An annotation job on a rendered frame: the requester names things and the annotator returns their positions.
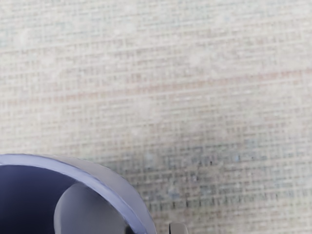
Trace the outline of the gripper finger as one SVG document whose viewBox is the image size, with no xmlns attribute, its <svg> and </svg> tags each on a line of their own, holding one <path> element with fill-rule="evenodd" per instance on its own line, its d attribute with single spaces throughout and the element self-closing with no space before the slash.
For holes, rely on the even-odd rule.
<svg viewBox="0 0 312 234">
<path fill-rule="evenodd" d="M 169 234 L 189 234 L 189 231 L 184 223 L 172 222 L 169 224 Z"/>
</svg>

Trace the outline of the blue-grey cup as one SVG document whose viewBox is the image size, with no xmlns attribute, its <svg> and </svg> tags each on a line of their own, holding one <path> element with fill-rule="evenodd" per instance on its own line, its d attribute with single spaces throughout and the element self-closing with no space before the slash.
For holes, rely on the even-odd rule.
<svg viewBox="0 0 312 234">
<path fill-rule="evenodd" d="M 57 202 L 75 183 L 114 207 L 132 234 L 157 234 L 145 202 L 118 173 L 79 158 L 32 154 L 0 154 L 0 234 L 56 234 Z"/>
</svg>

